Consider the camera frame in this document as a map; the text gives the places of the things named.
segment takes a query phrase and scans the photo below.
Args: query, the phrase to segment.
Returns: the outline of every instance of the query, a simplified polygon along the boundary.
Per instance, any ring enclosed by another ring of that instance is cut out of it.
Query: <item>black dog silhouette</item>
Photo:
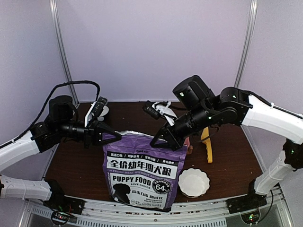
[[[115,190],[113,195],[114,198],[116,197],[119,202],[129,204],[129,198],[127,195],[131,193],[131,188],[127,184],[116,183],[114,184],[113,189]]]

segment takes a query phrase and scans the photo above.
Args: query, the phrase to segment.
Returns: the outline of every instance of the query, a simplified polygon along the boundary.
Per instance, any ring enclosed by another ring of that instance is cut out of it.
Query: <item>vertical metal post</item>
[[[255,22],[256,22],[256,16],[257,16],[257,6],[258,6],[258,0],[251,0],[250,14],[248,17],[248,22],[247,22],[245,42],[244,42],[243,52],[242,52],[242,56],[241,56],[241,61],[240,61],[239,68],[238,68],[237,78],[236,78],[235,85],[234,85],[235,87],[239,87],[239,85],[240,85],[241,78],[242,78],[244,68],[245,68],[245,64],[247,61],[248,50],[250,48],[250,43],[251,43],[252,35],[254,32],[254,28],[255,28]]]
[[[61,29],[60,29],[59,15],[58,15],[58,9],[57,9],[57,0],[50,0],[50,6],[51,6],[52,17],[53,17],[53,24],[54,24],[55,32],[57,35],[60,58],[61,58],[62,66],[64,69],[64,74],[65,74],[67,81],[72,81],[71,73],[70,73],[68,63],[67,63],[66,53],[65,53],[65,49],[64,49],[64,45],[63,45]],[[69,89],[70,89],[72,98],[74,100],[74,104],[75,105],[79,104],[74,85],[69,85]]]

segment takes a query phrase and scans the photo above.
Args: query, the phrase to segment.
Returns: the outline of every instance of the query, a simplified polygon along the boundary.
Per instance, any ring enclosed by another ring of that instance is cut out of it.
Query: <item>yellow object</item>
[[[202,131],[201,140],[204,140],[208,136],[209,136],[209,129],[208,129],[208,127],[206,127]],[[203,143],[206,145],[207,162],[212,163],[213,162],[213,150],[212,150],[212,144],[210,142],[210,138],[204,140]]]

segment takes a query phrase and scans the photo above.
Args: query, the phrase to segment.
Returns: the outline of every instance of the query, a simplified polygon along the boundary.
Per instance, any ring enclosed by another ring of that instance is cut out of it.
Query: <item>dog food package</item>
[[[152,148],[152,136],[134,131],[121,134],[120,141],[103,147],[103,170],[111,197],[134,207],[170,211],[187,146],[177,151]]]

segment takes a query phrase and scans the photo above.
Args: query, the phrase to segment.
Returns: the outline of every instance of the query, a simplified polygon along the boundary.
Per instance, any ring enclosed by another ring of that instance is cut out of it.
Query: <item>white label area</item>
[[[107,156],[107,169],[142,171],[159,177],[175,179],[178,166],[156,163],[141,158],[129,159]]]
[[[118,202],[145,208],[164,208],[171,185],[165,180],[108,172],[113,197]]]

